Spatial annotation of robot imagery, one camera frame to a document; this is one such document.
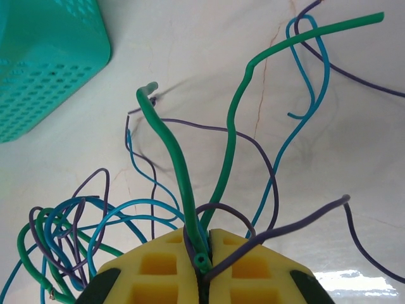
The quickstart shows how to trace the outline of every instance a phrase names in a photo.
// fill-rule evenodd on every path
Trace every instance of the green tube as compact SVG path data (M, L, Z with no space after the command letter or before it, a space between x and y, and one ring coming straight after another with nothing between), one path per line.
M203 243L203 239L198 231L196 204L194 203L194 195L192 193L192 187L189 177L189 171L185 163L184 155L180 145L178 144L176 137L171 133L170 129L159 118L155 112L153 105L147 98L153 91L158 88L157 82L151 82L145 87L141 87L137 90L137 99L140 108L144 112L145 118L152 129L158 134L161 140L164 142L167 150L169 151L173 167L175 169L178 188L182 197L185 227L193 244L196 253L204 253L208 256L208 252Z
M289 48L293 46L294 44L301 43L303 41L306 41L308 39L322 36L322 35L327 35L327 34L332 34L335 32L340 32L343 30L349 30L353 29L356 27L362 27L365 25L373 24L373 23L378 23L381 22L384 19L384 13L377 13L373 15L368 15L360 18L355 18L331 25L326 25L324 27L318 27L313 30L309 30L308 32L296 35L294 37L291 37L290 39L286 39L268 49L265 51L261 52L257 56L255 56L246 66L245 70L245 75L243 77L242 82L240 83L238 89L236 90L236 93L234 97L232 98L232 102L229 107L228 111L228 117L227 117L227 129L228 129L228 142L227 142L227 149L225 151L225 157L223 160L223 165L222 165L222 170L220 177L218 179L218 182L216 184L214 193L209 200L210 203L218 203L222 196L223 193L225 192L225 188L227 186L228 180L229 180L229 175L230 171L232 168L232 163L234 161L234 156L235 156L235 148L236 148L236 127L235 127L235 115L236 115L236 110L239 104L240 99L242 98L242 95L244 91L246 90L246 87L249 85L252 76L253 76L253 71L256 65L258 65L261 61L265 60L267 57L270 57L271 55L282 51L283 49ZM212 219L212 216L214 215L215 209L210 209L204 212L204 214L201 217L201 225L204 230L208 228L208 224Z
M48 245L45 242L45 237L44 237L44 222L46 221L45 215L47 213L50 213L53 211L53 208L45 208L41 210L41 212L38 214L37 219L35 220L35 228L38 233L38 237L41 241L41 243L45 246L47 250L50 250ZM54 223L57 225L60 222L61 215L58 215L59 218L56 218L54 220ZM63 227L69 229L72 225L69 222L64 222ZM49 280L43 276L32 264L31 260L29 259L27 249L25 247L25 236L27 235L27 232L30 230L29 224L25 225L24 228L20 231L18 238L17 238L17 249L18 253L20 255L21 261L25 267L25 269L28 271L28 273L49 293L52 294L55 297L55 300L65 303L65 304L74 304L75 303L75 298L70 291L69 287L66 285L65 280L62 278L61 274L57 270L57 268L49 263L49 268L51 269L52 276L54 277L55 281L58 283L58 286L61 288L63 293L59 293L57 290L54 289L53 285ZM78 231L78 237L83 239L85 242L90 241L90 236L86 235L82 231ZM82 243L79 242L79 250L83 254L83 256L86 256L87 250L85 247L82 245ZM100 245L100 250L103 250L105 252L111 253L115 257L119 257L120 255L123 255L123 253L115 248L112 248L108 245L101 244Z

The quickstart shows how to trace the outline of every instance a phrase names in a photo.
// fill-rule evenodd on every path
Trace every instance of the insulated wire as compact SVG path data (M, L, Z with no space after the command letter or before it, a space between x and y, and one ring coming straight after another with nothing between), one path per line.
M227 117L227 129L228 129L227 148L225 151L225 157L224 157L220 177L216 184L214 193L213 193L211 199L209 200L210 203L217 203L221 200L221 197L225 191L225 187L229 180L229 175L230 175L230 171L232 168L232 163L233 163L234 154L235 154L235 147L236 147L236 127L235 127L236 110L237 110L239 101L240 101L244 91L246 90L246 87L248 86L248 84L250 83L250 81L252 79L253 71L254 71L254 68L256 67L256 65L258 65L261 61L265 60L267 57L269 57L285 48L293 46L294 44L297 44L297 43L300 43L300 42L303 42L308 39L318 37L321 35L327 35L327 34L331 34L334 32L340 32L343 30L353 29L355 27L362 27L365 25L378 23L378 22L381 22L383 20L383 18L384 18L384 13L377 13L377 14L373 14L373 15L368 15L368 16L364 16L364 17L360 17L360 18L347 20L344 22L327 25L324 27L315 28L315 29L305 32L303 34L299 34L290 39L279 42L278 44L268 48L267 50L265 50L262 53L255 56L247 64L244 78L243 78L242 82L240 83L240 85L232 99L231 105L229 107L228 117ZM214 210L208 210L202 216L201 225L204 230L206 230L208 228L208 224L213 216L213 213L214 213Z
M189 171L187 170L182 149L178 144L176 137L171 133L165 123L161 121L158 114L155 112L152 103L147 98L147 96L152 94L157 88L158 83L151 82L147 86L138 89L136 96L147 122L162 139L170 154L175 169L178 188L182 197L185 226L191 242L198 253L204 253L208 257L208 244L205 234L201 235L198 228L199 221L195 210L196 204L194 203Z
M130 150L130 148L129 148L129 145L128 145L128 137L127 137L127 132L128 132L128 130L129 130L129 115L130 115L130 113L131 113L131 112L128 113L127 119L126 119L126 121L125 121L125 134L124 134L124 138L125 138L125 148L128 150L128 152L131 152L131 150ZM135 156L137 156L137 157L143 159L145 162L148 163L149 166L151 166L152 174L153 174L153 180L157 182L157 181L158 181L158 175L157 175L157 173L156 173L156 168L154 167L153 162L152 162L150 159L148 159L147 157L145 157L145 156L143 156L143 155L140 155L140 154L138 154L138 153L136 153L136 152L134 152L134 151L132 151L132 154L134 154ZM157 186L158 186L158 185L154 182L154 183L153 183L153 188L152 188L152 193L151 193L151 200L154 199L154 195L155 195L155 193L156 193L156 187L157 187ZM152 215L152 216L154 215L154 206L153 206L153 205L151 205L151 215ZM153 221L153 220L151 221L151 237L152 237L152 239L154 239L154 237L155 237L154 221Z
M185 120L181 120L181 119L174 119L174 118L162 118L162 121L164 122L174 122L177 124L184 124L184 125L188 125L190 127L195 127L198 129L204 129L204 130L215 130L215 131L222 131L222 132L227 132L227 128L221 128L221 127L213 127L213 126L208 126L208 125L199 125L198 123L194 123L194 122L187 122ZM263 160L266 163L267 166L267 170L268 173L270 175L270 179L273 183L273 196L274 196L274 207L273 207L273 215L271 217L270 223L275 223L278 217L278 211L280 208L280 198L278 195L278 186L277 186L277 181L276 181L276 177L275 177L275 172L273 169L273 166L270 163L270 160L267 157L267 154L265 153L264 149L261 147L261 145L253 138L251 138L250 136L243 134L239 131L236 131L236 135L240 136L246 140L248 140L249 142L251 142L256 149L259 151L261 157L263 158ZM249 238L250 236L250 232L247 232L247 236L246 238Z
M116 215L117 213L119 213L122 209L129 207L129 206L136 206L139 204L153 204L156 206L159 206L161 208L164 208L166 210L168 210L169 212L172 212L174 215L176 215L180 220L185 221L184 216L181 212L179 212L177 209L173 208L172 206L162 202L162 201L156 201L153 199L135 199L132 201L128 201L118 207L116 207L114 210L110 211L107 216L105 216L102 221L100 222L100 224L98 225L96 231L94 231L93 236L91 237L91 240L89 241L89 248L87 250L87 262L89 265L89 270L91 272L92 275L96 274L96 268L94 266L94 262L92 259L92 248L94 246L94 243L96 241L96 238L98 236L98 234L100 233L101 229L103 229L103 227L105 226L106 222L114 215Z
M245 254L251 251L254 247L259 244L263 244L267 239L275 238L277 236L283 236L285 234L294 232L296 230L302 229L309 224L312 224L320 217L324 216L326 213L332 211L333 209L342 206L350 200L350 196L344 195L341 199L333 201L319 210L315 211L306 218L299 220L293 224L289 224L283 227L275 228L272 230L267 230L262 233L259 233L257 236L252 237L246 243L241 245L233 253L231 253L226 259L220 262L218 265L214 266L203 278L205 283L209 283L214 277L221 274L229 266L233 265L237 260L242 258Z
M134 158L134 151L133 151L133 149L132 149L132 139L131 139L131 132L129 131L129 130L127 130L127 142L128 142L128 146L129 146L129 149L130 149L130 157L131 157L131 162L132 162L132 165L134 166L134 168L135 168L135 170L141 175L141 176L143 176L145 179L147 179L147 180L149 180L150 182L152 182L152 183L154 183L154 184L156 184L158 187L160 187L162 190L164 190L167 194L169 194L169 196L171 197L171 199L174 201L174 203L175 203L175 205L176 205L176 209L178 210L178 211L180 211L180 206L178 205L178 203L177 203L177 199L176 199L176 197L174 196L174 194L168 189L168 188L166 188L164 185L162 185L160 182L158 182L158 181L156 181L156 180L154 180L154 179L152 179L152 178L150 178L148 175L146 175L144 172L142 172L139 168L138 168L138 166L137 166L137 164L136 164L136 162L135 162L135 158ZM170 219L167 219L169 222L172 222L172 221L174 221L174 220L176 220L177 219L177 217L173 217L173 218L170 218Z
M309 20L309 22L311 23L312 27L314 29L317 29L318 26L315 22L315 19L312 16L305 16L303 18L306 18ZM287 36L287 38L290 37L289 34L289 29L291 27L291 25L294 23L294 19L292 19L288 25L286 26L286 30L285 30L285 34ZM321 50L322 56L324 57L325 61L324 61L324 74L323 74L323 83L322 83L322 87L321 87L321 91L319 93L318 98L315 100L315 93L313 91L313 88L311 86L311 83L308 79L308 76L306 75L306 72L304 70L304 68L301 65L301 62L299 61L297 52L295 50L295 48L293 46L290 47L290 50L292 51L293 57L297 63L297 66L299 68L299 71L308 87L308 91L309 91L309 95L311 97L311 102L310 102L310 106L309 109L307 111L307 113L303 116L297 116L295 114L292 113L288 113L288 116L292 117L292 118L296 118L296 119L301 119L301 121L299 122L298 126L292 131L291 135L285 140L285 142L283 143L282 147L280 148L280 151L277 153L275 162L274 162L274 171L277 172L278 170L278 166L280 164L280 161L282 159L282 156L285 152L285 150L288 148L289 144L292 142L292 140L295 138L295 136L299 133L299 131L305 126L305 124L308 122L308 120L312 117L312 115L315 113L315 111L319 108L319 106L321 105L321 102L323 101L323 98L325 97L325 94L327 92L328 89L328 85L329 85L329 78L330 78L330 66L329 66L329 57L328 57L328 53L327 50L325 48L325 45L323 44L323 41L321 39L321 37L315 37L317 44L319 45L319 49ZM267 182L267 186L265 189L265 192L263 193L263 197L261 199L261 202L259 204L259 208L256 212L256 214L254 215L254 218L252 220L252 224L256 225L256 222L258 221L261 212L265 206L267 197L268 197L268 193L270 192L270 188L272 185L273 181L271 179L268 180ZM271 221L268 229L272 229L275 226L275 220Z
M294 23L294 32L296 33L296 35L299 35L299 28L298 28L298 24L301 20L301 18L307 13L309 12L311 9L313 9L314 7L316 7L317 5L319 5L323 0L316 0L314 2L312 2L309 6L307 6L306 8L303 9L302 12L300 12L297 16L296 22ZM302 46L304 46L309 52L311 52L313 55L315 55L315 57L317 57L319 60L323 61L323 56L321 54L319 54L313 47L311 47L308 43L306 42L301 42ZM399 91L395 91L392 89L389 89L387 87L383 87L381 85L377 85L377 84L373 84L371 82L368 82L367 80L364 80L360 77L357 77L333 64L330 64L330 68L332 70L335 70L336 72L342 74L343 76L346 76L347 78L354 80L360 84L363 84L366 87L370 87L372 89L378 90L378 91L382 91L391 95L395 95L395 96L399 96L402 98L405 98L405 93L403 92L399 92Z

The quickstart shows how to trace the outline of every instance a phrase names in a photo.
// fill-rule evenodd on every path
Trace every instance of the blue wire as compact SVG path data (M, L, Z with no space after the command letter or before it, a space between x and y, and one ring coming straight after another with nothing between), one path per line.
M36 249L36 247L37 247L36 244L32 245L27 250L27 254L29 255L34 249ZM4 285L3 290L1 291L1 294L0 294L0 303L1 304L3 304L7 291L9 289L11 283L14 281L14 278L17 275L17 272L19 271L19 269L21 268L22 265L23 265L23 262L21 260L19 260L17 262L17 264L15 265L13 271L11 272L10 276L8 277L8 280L7 280L6 284Z
M173 208L172 206L162 202L162 201L156 201L155 199L135 199L132 201L128 201L122 205L120 205L119 207L116 207L114 210L112 210L111 212L109 212L107 214L107 216L105 216L102 221L100 222L100 224L98 225L96 231L94 231L93 236L91 237L90 241L89 241L89 249L87 250L87 265L89 266L89 271L90 273L95 276L96 275L96 268L94 266L94 262L93 262L93 247L94 247L94 243L96 242L96 238L99 235L101 229L104 227L105 223L115 214L117 214L118 212L120 212L120 210L129 207L129 206L134 206L134 205L139 205L139 204L150 204L150 205L156 205L159 206L161 208L164 208L166 210L168 210L169 212L172 212L174 215L178 216L179 218L181 218L184 221L184 216L182 215L181 212L179 212L177 209Z
M310 15L304 15L303 18L308 19L309 22L311 22L311 25L314 29L316 29L318 27L318 25L315 22L315 19L310 16ZM291 25L295 22L296 18L293 18L287 25L287 30L286 30L286 34L287 37L289 37L289 29L291 27ZM309 107L309 110L307 112L307 114L305 114L302 119L297 116L294 115L292 113L289 113L290 117L296 118L296 119L301 119L301 121L299 122L298 126L294 129L294 131L292 131L292 133L290 134L290 136L287 138L287 140L283 143L282 147L280 148L280 151L277 154L276 160L274 162L274 172L277 172L278 166L280 164L280 160L281 157L283 156L285 150L287 149L288 145L291 143L291 141L295 138L295 136L298 134L298 132L304 127L304 125L308 122L308 120L312 117L312 115L315 113L315 111L319 108L319 105L321 105L321 102L323 101L323 98L325 97L325 94L327 92L328 89L328 85L329 85L329 78L330 78L330 62L329 62L329 57L328 57L328 53L327 50L325 48L325 45L323 44L323 41L321 39L321 37L316 37L316 42L318 43L319 49L321 51L322 57L323 57L323 63L325 66L324 69L324 75L323 75L323 83L322 83L322 87L321 87L321 91L319 93L318 98L316 99L315 102L312 102L311 100L311 106ZM308 77L306 76L306 73L301 65L301 62L299 61L299 58L297 56L297 53L294 49L294 47L290 47L292 54L294 56L295 61L297 62L298 68L302 74L302 77L304 78L308 88L309 88L309 94L311 95L312 98L312 93L313 89L311 86L311 83L309 82ZM261 212L263 211L263 208L265 207L266 204L266 200L268 197L268 194L270 192L271 189L271 185L272 185L272 181L271 179L268 180L267 185L266 185L266 189L265 192L263 193L263 197L261 199L260 205L258 210L256 211L256 214L254 215L254 218L252 220L252 225L255 226L260 215ZM250 237L250 232L248 232L246 234L246 238Z
M42 257L42 275L46 276L46 257ZM45 304L45 288L40 285L40 304Z
M52 249L55 252L55 254L61 259L61 262L65 265L65 267L67 269L72 269L73 266L70 263L68 257L65 255L65 253L58 247L58 245L53 240L51 226L53 224L55 217L57 216L57 214L60 211L68 208L69 206L77 205L81 201L82 201L81 197L71 198L71 199L64 201L63 203L61 203L57 207L55 207L55 209L48 215L48 218L45 221L44 234L45 234L46 243L48 244L50 249ZM89 197L86 197L86 201L88 201L89 203L92 203L93 205L95 205L96 207L98 207L100 209L103 209L103 207L104 207L104 201L99 198L94 198L94 197L89 196ZM117 213L117 216L122 219L126 217L126 215L122 214L121 212ZM136 226L134 226L133 223L125 222L125 224L132 230L132 232L135 233L135 235L139 238L139 240L141 241L142 244L147 242L147 239L145 238L143 233ZM70 278L70 281L72 282L72 285L76 290L78 290L78 291L83 290L83 287L76 280L74 280L73 278Z
M177 199L176 197L173 195L173 193L167 189L164 185L162 185L160 182L156 181L155 179L151 178L150 176L146 175L143 171L141 171L139 169L139 167L137 166L136 162L135 162L135 158L134 158L134 151L133 151L133 147L132 147L132 138L131 138L131 132L129 130L127 130L127 141L128 141L128 146L129 146L129 155L131 156L131 162L132 165L134 166L135 170L141 174L141 176L143 176L144 178L146 178L147 180L149 180L150 182L156 184L158 187L160 187L161 189L163 189L167 194L169 194L169 196L172 198L172 200L175 202L176 205L176 209L178 211L180 211L180 206L177 203ZM169 222L173 222L174 220L176 220L177 217L173 217L171 219L167 219Z
M160 184L160 183L157 182L156 180L154 180L154 179L150 178L149 176L147 176L144 172L142 172L142 171L138 168L137 164L135 163L134 151L132 150L131 132L130 132L129 130L127 130L127 142L128 142L128 146L129 146L129 150L130 150L130 151L129 151L129 155L131 156L131 162L132 162L132 165L134 166L135 170L136 170L139 174L141 174L141 176L145 177L147 180L149 180L149 181L155 183L155 184L158 185L160 188L162 188L163 190L165 190L165 191L171 196L171 198L173 199L173 201L175 202L176 209L177 209L178 211L180 211L180 206L178 205L177 200L176 200L176 198L174 197L173 193L171 193L170 190L167 189L164 185ZM171 221L173 221L173 220L175 220L175 219L177 219L177 217L173 217L173 218L171 218L171 219L165 219L165 220L168 220L168 221L171 222ZM200 232L201 238L202 238L202 240L203 240L203 242L204 242L204 245L205 245L206 249L209 251L209 246L208 246L207 237L206 237L206 235L205 235L205 231L204 231L203 227L201 226L200 221L198 220L198 218L197 218L197 226L198 226L198 230L199 230L199 232Z
M154 217L152 215L133 215L130 217L126 217L123 218L121 220L112 220L111 222L106 223L107 225L115 225L115 224L119 224L122 222L126 222L128 220L155 220L159 223L162 223L170 228L172 228L173 230L177 230L178 227L176 227L175 225L173 225L171 222L169 222L168 220L165 220L163 218L159 218L159 217ZM96 225L90 225L90 226L85 226L85 227L81 227L79 228L79 230L81 231L86 231L86 230L90 230L90 229L96 229L98 227L98 224Z

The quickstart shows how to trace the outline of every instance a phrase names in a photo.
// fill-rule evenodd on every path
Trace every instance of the black rubber edge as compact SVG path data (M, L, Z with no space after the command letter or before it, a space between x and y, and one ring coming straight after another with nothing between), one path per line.
M111 268L96 275L75 304L103 304L120 273L120 269Z
M335 304L315 277L299 270L290 271L290 275L307 304Z

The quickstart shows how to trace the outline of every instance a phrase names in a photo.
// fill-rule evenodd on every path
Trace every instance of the wire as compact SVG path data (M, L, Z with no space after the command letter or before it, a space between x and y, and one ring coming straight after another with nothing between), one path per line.
M294 32L296 33L296 35L299 35L299 28L298 28L298 24L301 21L301 18L307 13L309 12L311 9L315 8L317 5L319 5L323 0L316 0L314 2L312 2L309 6L307 6L306 8L303 9L302 12L300 12L297 16L296 22L294 23ZM306 42L301 42L302 46L304 46L308 51L310 51L315 57L317 57L319 60L323 61L323 56L321 54L319 54L313 47L311 47L308 43ZM405 98L405 93L403 92L399 92L399 91L395 91L392 89L389 89L387 87L383 87L381 85L377 85L377 84L373 84L371 82L368 82L367 80L364 80L360 77L357 77L335 65L333 65L332 63L330 64L330 68L332 70L335 70L336 72L342 74L343 76L354 80L360 84L363 84L366 87L370 87L372 89L378 90L378 91L382 91L391 95L395 95L395 96L399 96L402 98Z
M145 87L137 90L136 96L140 107L145 115L149 125L154 129L158 136L164 142L175 169L175 174L178 182L178 188L182 197L183 211L185 217L185 226L187 233L190 236L191 242L198 253L204 253L208 256L208 246L205 235L201 235L198 229L198 218L196 215L196 204L194 203L194 195L192 192L189 172L185 163L184 155L176 137L171 133L170 129L159 118L155 112L153 105L148 100L147 96L158 88L157 82L151 82Z
M327 25L324 27L315 28L315 29L305 32L303 34L299 34L297 36L291 37L290 39L279 42L278 44L268 48L267 50L265 50L262 53L255 56L247 64L244 78L243 78L242 82L240 83L238 89L236 90L236 93L235 93L234 97L232 98L232 102L229 107L228 117L227 117L227 129L228 129L227 148L225 151L225 158L223 161L221 174L220 174L220 177L216 184L214 193L213 193L211 199L209 200L210 203L217 203L221 200L221 197L225 191L225 187L229 180L230 170L232 168L232 163L233 163L234 155L235 155L235 147L236 147L236 128L235 128L236 110L237 110L239 101L242 98L244 91L246 90L246 87L248 86L248 84L250 83L250 81L252 79L253 71L254 71L254 68L256 67L256 65L258 65L261 61L265 60L267 57L269 57L285 48L293 46L294 44L300 43L302 41L305 41L305 40L308 40L308 39L311 39L311 38L314 38L317 36L321 36L321 35L327 35L327 34L331 34L334 32L340 32L343 30L353 29L355 27L362 27L362 26L369 25L372 23L381 22L383 20L383 18L384 18L384 13L377 13L374 15L368 15L368 16L364 16L364 17L360 17L360 18L347 20L344 22ZM214 214L214 210L208 210L202 216L201 225L204 228L204 230L207 229L209 221L211 220L213 214Z
M27 254L29 255L31 252L33 252L34 249L36 249L37 245L34 244L32 245L28 250ZM19 269L21 268L21 265L23 265L23 262L19 260L17 264L15 265L13 271L11 272L10 276L8 277L6 284L3 287L3 290L1 291L0 294L0 303L3 304L4 299L6 298L7 291L9 290L11 283L14 281L15 276L17 275Z
M114 210L110 211L107 216L105 216L102 221L100 222L100 224L98 225L96 231L94 231L93 236L91 237L91 240L89 241L89 249L87 250L87 262L89 265L89 271L92 275L96 274L96 268L94 266L94 262L92 259L92 248L94 246L94 243L96 241L96 238L99 234L99 232L101 231L101 229L105 226L106 222L114 215L118 214L120 212L120 210L129 207L129 206L136 206L139 204L154 204L156 206L159 206L161 208L164 208L166 210L168 210L169 212L172 212L174 215L176 215L180 220L185 221L184 216L182 215L181 212L179 212L177 209L173 208L172 206L162 202L162 201L156 201L153 199L135 199L132 201L128 201L118 207L116 207Z
M310 22L311 25L313 26L314 29L317 29L318 26L315 22L315 20L311 17L311 16L305 16L305 18L307 18ZM286 36L288 39L290 39L290 35L289 35L289 29L290 26L292 25L292 23L294 22L294 19L292 19L289 24L286 26ZM308 91L309 91L309 95L311 98L311 102L310 102L310 106L309 109L307 111L307 113L303 116L298 116L292 113L288 113L287 115L295 118L295 119L300 119L300 123L298 124L298 126L292 131L291 135L286 139L286 141L283 143L282 147L280 148L280 151L277 153L275 162L274 162L274 171L275 173L277 172L278 166L280 164L281 158L285 152L285 150L288 148L289 144L292 142L292 140L295 138L295 136L299 133L299 131L305 126L305 124L308 122L308 120L312 117L312 115L315 113L315 111L319 108L319 106L321 105L321 102L323 101L323 98L325 97L325 94L327 92L328 89L328 84L329 84L329 78L330 78L330 67L329 67L329 60L328 60L328 53L326 51L325 45L322 42L321 37L315 37L317 44L319 45L319 48L321 50L321 53L323 55L323 57L325 58L325 69L324 69L324 76L323 76L323 83L322 83L322 87L321 87L321 91L320 94L318 96L318 98L315 100L315 93L313 91L312 85L308 79L308 76L306 75L305 70L303 69L301 62L299 61L298 55L296 53L296 50L294 48L294 46L290 47L290 50L292 51L293 57L297 63L297 66L299 68L299 71L301 72L301 75L308 87ZM266 189L265 192L263 193L263 197L261 199L261 202L259 204L259 208L256 212L256 214L254 215L254 218L252 220L252 224L256 225L257 221L259 220L259 217L261 215L261 212L263 211L263 208L265 206L267 197L268 197L268 193L270 192L271 186L273 184L272 179L269 179L266 185ZM270 224L268 226L267 229L272 229L274 228L275 224L276 224L276 220L277 218L273 218L270 221Z
M128 152L131 152L131 150L130 150L130 148L129 148L129 145L128 145L128 137L127 137L127 132L128 132L128 130L129 130L129 115L130 115L130 113L137 113L136 110L134 110L134 111L128 112L127 119L126 119L126 121L125 121L125 135L124 135L124 138L125 138L125 148L128 150ZM147 157L145 157L145 156L143 156L143 155L140 155L140 154L138 154L138 153L136 153L136 152L134 152L134 151L132 151L132 153L133 153L135 156L137 156L137 157L139 157L139 158L142 158L145 162L147 162L147 163L149 164L149 166L151 166L152 174L153 174L153 180L157 182L157 181L158 181L158 175L157 175L157 173L156 173L156 168L154 167L153 162L152 162L150 159L148 159ZM157 187L157 186L158 186L158 185L157 185L156 183L153 183L153 188L152 188L152 193L151 193L151 200L154 199L154 195L155 195L156 187ZM154 206L153 206L153 205L151 205L151 215L152 215L152 216L154 215ZM155 237L154 221L153 221L153 220L151 221L151 237L152 237L152 239L154 239L154 237Z
M249 230L252 237L254 237L256 235L256 230L254 229L252 223L250 223L250 221L247 219L247 217L244 216L243 214L241 214L238 210L232 208L231 206L221 204L221 203L204 204L204 205L197 207L196 213L200 214L201 212L209 210L209 209L221 209L221 210L224 210L224 211L234 215L235 217L240 219L246 225L247 230Z
M104 201L94 198L94 197L85 197L85 198L86 198L86 202L89 202L100 209L104 209L104 205L105 205ZM81 202L81 197L71 198L71 199L64 201L63 203L61 203L60 205L55 207L55 209L53 209L53 211L48 215L48 218L45 222L44 232L45 232L46 243L55 252L55 254L57 254L61 259L63 259L63 261L64 261L63 263L67 266L67 269L70 269L72 267L72 264L70 263L67 256L58 248L58 246L54 242L53 236L51 233L51 225L52 225L53 220L55 219L55 217L57 216L57 214L60 211L66 209L68 207L73 207L73 206L79 204L80 202ZM107 206L108 206L108 210L114 209L114 206L112 206L110 204L107 204ZM120 217L121 219L126 217L126 215L122 214L121 212L118 212L116 215L118 217ZM139 238L139 240L141 241L142 244L147 242L147 239L145 238L143 233L138 228L136 228L136 226L134 226L133 223L125 222L125 224ZM86 259L84 259L82 261L82 265L84 265L85 263L86 263Z
M187 121L181 120L181 119L162 118L162 121L164 121L164 122L174 122L174 123L177 123L177 124L188 125L190 127L195 127L195 128L204 129L204 130L215 130L215 131L222 131L222 132L227 132L228 131L226 128L213 127L213 126L208 126L208 125L199 125L198 123L187 122ZM273 216L272 216L272 218L270 220L270 223L275 223L276 220L277 220L278 211L279 211L279 208L280 208L280 198L279 198L279 195L278 195L278 186L277 186L277 181L276 181L273 166L271 165L270 160L268 159L264 149L261 147L261 145L255 139L253 139L250 136L248 136L246 134L243 134L243 133L241 133L239 131L236 131L236 135L248 140L249 142L251 142L256 147L256 149L259 151L261 157L263 158L263 160L266 163L268 173L270 175L270 179L271 179L272 184L273 184L273 196L274 196ZM264 201L262 200L262 204L261 204L261 206L259 206L259 208L261 208L261 210L263 210L265 203L266 203L266 200L264 200ZM250 237L250 232L248 231L247 234L246 234L246 238L249 238L249 237Z
M280 228L275 228L272 230L264 231L258 234L255 237L249 239L246 243L236 249L233 253L230 254L226 259L220 262L218 265L214 266L203 278L205 283L209 283L214 277L221 274L228 267L232 266L237 260L242 258L246 253L251 251L254 247L259 244L263 244L267 239L275 238L277 236L283 236L285 234L297 231L302 229L309 224L312 224L314 221L318 220L320 217L324 216L326 213L332 211L333 209L346 204L350 200L350 196L343 195L341 199L333 201L319 210L315 211L306 218L299 220L293 224L289 224Z
M128 141L128 145L129 145L129 149L130 149L130 157L131 157L131 162L132 165L134 166L135 170L141 175L143 176L145 179L149 180L150 182L153 182L154 184L156 184L157 186L159 186L162 190L164 190L167 194L169 194L169 196L171 197L171 199L174 201L175 205L176 205L176 209L178 211L180 211L180 206L177 203L177 199L176 197L173 195L173 193L167 189L164 185L162 185L161 183L159 183L158 181L150 178L149 176L147 176L144 172L142 172L136 162L135 162L135 158L134 158L134 154L133 154L133 150L132 150L132 140L131 140L131 132L129 130L127 130L127 141ZM167 219L169 222L173 222L174 220L176 220L177 217L173 217L171 219Z
M353 222L353 216L352 212L350 210L349 204L344 205L344 211L346 213L346 218L347 218L347 224L349 225L349 232L350 235L353 239L354 244L356 245L357 249L360 251L360 253L366 258L367 261L369 261L374 267L376 267L379 271L382 273L386 274L390 278L405 284L405 277L401 277L391 271L389 271L387 268L385 268L383 265L378 263L363 247L363 245L360 243L359 238L357 237L356 230L354 229L354 222Z

